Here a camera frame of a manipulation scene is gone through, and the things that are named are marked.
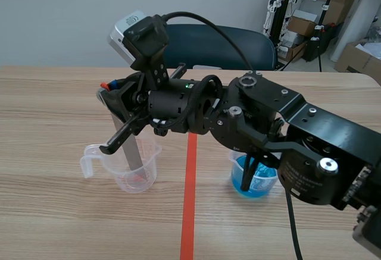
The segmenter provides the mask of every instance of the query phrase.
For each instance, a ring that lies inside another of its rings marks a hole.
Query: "white sink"
[[[360,0],[358,2],[352,17],[345,22],[340,31],[339,40],[330,56],[332,61],[338,61],[347,43],[365,38],[380,5],[381,0]]]

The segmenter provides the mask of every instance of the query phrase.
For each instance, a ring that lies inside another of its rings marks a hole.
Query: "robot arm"
[[[169,16],[140,13],[119,21],[110,37],[137,73],[98,92],[124,123],[101,151],[113,154],[147,125],[160,136],[168,130],[210,131],[225,147],[276,168],[286,191],[304,202],[338,210],[365,207],[354,239],[381,258],[381,134],[309,104],[258,72],[223,86],[216,76],[180,79],[186,71],[181,65],[169,78],[163,59]],[[289,128],[282,136],[285,122]],[[281,158],[272,152],[282,153]],[[242,190],[255,169],[255,164],[244,168]]]

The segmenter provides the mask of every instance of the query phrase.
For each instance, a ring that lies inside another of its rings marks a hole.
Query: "red tape line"
[[[186,155],[183,227],[181,231],[180,260],[193,260],[195,240],[197,135],[189,133]]]

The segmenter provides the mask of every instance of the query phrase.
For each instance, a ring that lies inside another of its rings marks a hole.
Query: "white wall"
[[[0,65],[125,66],[106,36],[134,10],[192,11],[216,24],[260,31],[267,1],[0,0]]]

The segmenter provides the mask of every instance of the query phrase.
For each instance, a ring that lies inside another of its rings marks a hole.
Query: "blue liquid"
[[[245,165],[245,159],[246,155],[241,156],[237,159],[237,163],[241,168]],[[276,178],[274,179],[258,179],[253,178],[250,189],[247,192],[241,191],[241,182],[242,182],[242,174],[243,172],[237,168],[236,166],[233,167],[232,170],[232,183],[234,188],[244,196],[250,197],[250,198],[259,198],[261,196],[267,195],[271,188],[274,186],[276,182]],[[272,178],[276,176],[276,170],[272,168],[267,168],[265,165],[260,163],[258,165],[257,170],[255,171],[254,176],[257,177],[264,177],[264,178]]]

